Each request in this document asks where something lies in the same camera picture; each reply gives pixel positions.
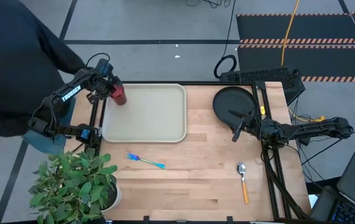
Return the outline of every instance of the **blue jeans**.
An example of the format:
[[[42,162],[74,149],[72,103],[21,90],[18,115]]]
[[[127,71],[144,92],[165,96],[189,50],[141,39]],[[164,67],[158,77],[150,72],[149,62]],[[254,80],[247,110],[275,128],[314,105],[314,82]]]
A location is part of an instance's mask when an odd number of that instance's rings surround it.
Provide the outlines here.
[[[60,124],[70,125],[73,108],[75,106],[75,98],[71,98],[71,105],[67,111],[67,114],[61,118]],[[58,135],[54,138],[45,137],[33,130],[28,130],[28,132],[22,136],[23,140],[27,141],[32,147],[36,148],[40,152],[46,154],[58,154],[60,151],[64,150],[65,141],[67,140],[65,136]]]

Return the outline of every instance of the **black jacket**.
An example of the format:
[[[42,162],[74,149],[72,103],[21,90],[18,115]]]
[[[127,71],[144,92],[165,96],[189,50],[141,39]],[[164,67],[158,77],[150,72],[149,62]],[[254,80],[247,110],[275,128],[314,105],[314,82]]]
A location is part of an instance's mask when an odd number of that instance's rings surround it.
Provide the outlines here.
[[[0,0],[0,136],[23,135],[44,97],[64,85],[57,69],[85,65],[25,5]]]

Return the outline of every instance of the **yellow cable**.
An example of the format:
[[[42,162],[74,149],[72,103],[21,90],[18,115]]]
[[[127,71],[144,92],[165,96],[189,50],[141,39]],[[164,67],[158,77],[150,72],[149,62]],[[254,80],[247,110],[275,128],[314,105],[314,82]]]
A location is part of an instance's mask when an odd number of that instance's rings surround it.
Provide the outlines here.
[[[290,23],[288,24],[288,29],[287,29],[287,31],[285,32],[285,38],[284,38],[284,44],[283,44],[283,53],[282,53],[282,66],[284,65],[284,53],[285,53],[285,45],[286,45],[285,42],[287,41],[288,34],[290,33],[291,24],[292,24],[292,21],[294,20],[294,16],[295,16],[295,13],[296,13],[296,9],[298,8],[299,3],[300,3],[300,0],[296,0],[294,12],[293,12],[293,14],[291,15]]]
[[[292,113],[291,109],[288,108],[289,112],[292,114],[292,116],[297,119],[298,121],[303,121],[303,122],[320,122],[320,121],[324,121],[326,119],[325,116],[320,116],[320,118],[318,119],[310,119],[310,121],[308,119],[303,119],[303,118],[300,118],[298,116],[296,116],[294,113]]]

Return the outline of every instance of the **yellow clip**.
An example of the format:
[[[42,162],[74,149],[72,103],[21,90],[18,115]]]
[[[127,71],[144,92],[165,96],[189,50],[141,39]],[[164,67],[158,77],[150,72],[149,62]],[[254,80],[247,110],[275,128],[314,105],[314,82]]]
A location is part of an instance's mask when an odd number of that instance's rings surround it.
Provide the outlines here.
[[[265,107],[264,107],[264,106],[261,106],[261,107],[260,107],[260,113],[261,113],[262,115],[265,115],[265,114],[266,114],[266,112],[265,112]]]

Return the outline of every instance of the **white plant pot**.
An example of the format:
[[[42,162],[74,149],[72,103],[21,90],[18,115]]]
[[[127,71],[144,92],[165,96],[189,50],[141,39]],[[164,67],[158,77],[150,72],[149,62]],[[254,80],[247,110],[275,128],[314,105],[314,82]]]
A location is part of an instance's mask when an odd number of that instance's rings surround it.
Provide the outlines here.
[[[102,212],[105,212],[105,211],[108,211],[112,208],[115,208],[116,206],[118,206],[121,203],[121,200],[122,200],[122,190],[120,189],[120,187],[118,185],[116,185],[116,199],[115,199],[113,205],[102,210]]]

